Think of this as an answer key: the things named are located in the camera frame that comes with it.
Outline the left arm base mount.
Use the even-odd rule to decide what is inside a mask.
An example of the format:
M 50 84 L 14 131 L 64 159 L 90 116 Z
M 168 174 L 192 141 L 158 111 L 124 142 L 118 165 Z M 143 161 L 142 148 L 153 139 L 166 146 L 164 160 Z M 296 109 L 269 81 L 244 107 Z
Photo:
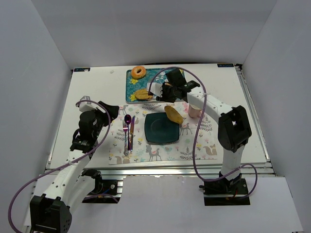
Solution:
M 85 169 L 78 177 L 69 196 L 70 204 L 82 203 L 108 204 L 118 203 L 118 180 L 103 179 L 99 170 Z

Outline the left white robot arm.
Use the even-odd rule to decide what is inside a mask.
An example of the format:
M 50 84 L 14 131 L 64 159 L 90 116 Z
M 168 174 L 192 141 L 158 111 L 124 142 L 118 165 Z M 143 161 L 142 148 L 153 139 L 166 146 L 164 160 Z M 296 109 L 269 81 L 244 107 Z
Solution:
M 40 233 L 66 233 L 77 205 L 92 191 L 100 191 L 100 172 L 84 168 L 101 142 L 102 128 L 110 127 L 119 107 L 81 100 L 78 129 L 74 132 L 66 163 L 50 186 L 30 201 L 31 230 Z

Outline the long bread roll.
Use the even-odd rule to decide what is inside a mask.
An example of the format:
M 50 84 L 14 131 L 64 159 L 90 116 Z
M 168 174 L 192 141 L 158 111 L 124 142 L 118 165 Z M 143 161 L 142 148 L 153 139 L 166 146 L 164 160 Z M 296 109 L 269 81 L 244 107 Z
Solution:
M 183 124 L 183 117 L 170 105 L 164 107 L 167 118 L 179 125 Z

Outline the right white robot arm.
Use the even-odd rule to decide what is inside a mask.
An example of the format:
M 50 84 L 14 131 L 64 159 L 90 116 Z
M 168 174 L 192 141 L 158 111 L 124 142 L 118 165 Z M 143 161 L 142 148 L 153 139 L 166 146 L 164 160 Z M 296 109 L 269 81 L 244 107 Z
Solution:
M 225 189 L 231 188 L 241 180 L 241 159 L 245 145 L 252 135 L 246 109 L 242 106 L 233 107 L 218 100 L 195 81 L 181 86 L 174 86 L 165 82 L 152 83 L 147 86 L 148 91 L 156 95 L 157 101 L 175 102 L 176 99 L 202 110 L 202 114 L 209 115 L 218 124 L 217 138 L 223 147 L 223 164 L 219 178 L 213 181 Z

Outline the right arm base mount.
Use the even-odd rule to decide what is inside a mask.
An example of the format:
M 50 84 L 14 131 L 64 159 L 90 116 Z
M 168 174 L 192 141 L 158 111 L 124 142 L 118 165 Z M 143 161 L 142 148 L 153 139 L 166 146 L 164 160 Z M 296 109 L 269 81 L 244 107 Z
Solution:
M 248 187 L 241 173 L 230 181 L 223 178 L 219 181 L 204 182 L 199 188 L 203 191 L 205 206 L 250 205 Z

